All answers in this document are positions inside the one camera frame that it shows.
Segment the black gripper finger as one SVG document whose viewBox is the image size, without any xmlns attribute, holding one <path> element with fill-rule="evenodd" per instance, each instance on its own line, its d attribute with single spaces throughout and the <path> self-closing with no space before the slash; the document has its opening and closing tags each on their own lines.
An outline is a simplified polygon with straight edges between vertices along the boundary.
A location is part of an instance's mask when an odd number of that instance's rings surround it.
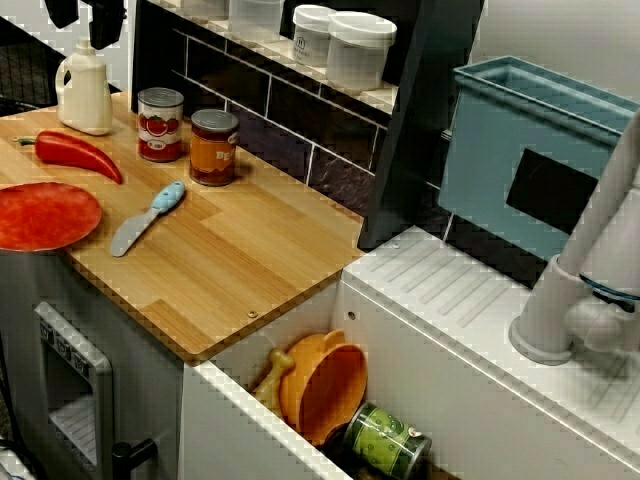
<svg viewBox="0 0 640 480">
<path fill-rule="evenodd" d="M 89 23 L 91 45 L 96 50 L 103 50 L 118 42 L 124 23 L 124 1 L 90 0 L 88 5 L 92 9 Z"/>
<path fill-rule="evenodd" d="M 45 0 L 49 18 L 57 29 L 63 29 L 79 19 L 77 0 Z"/>
</svg>

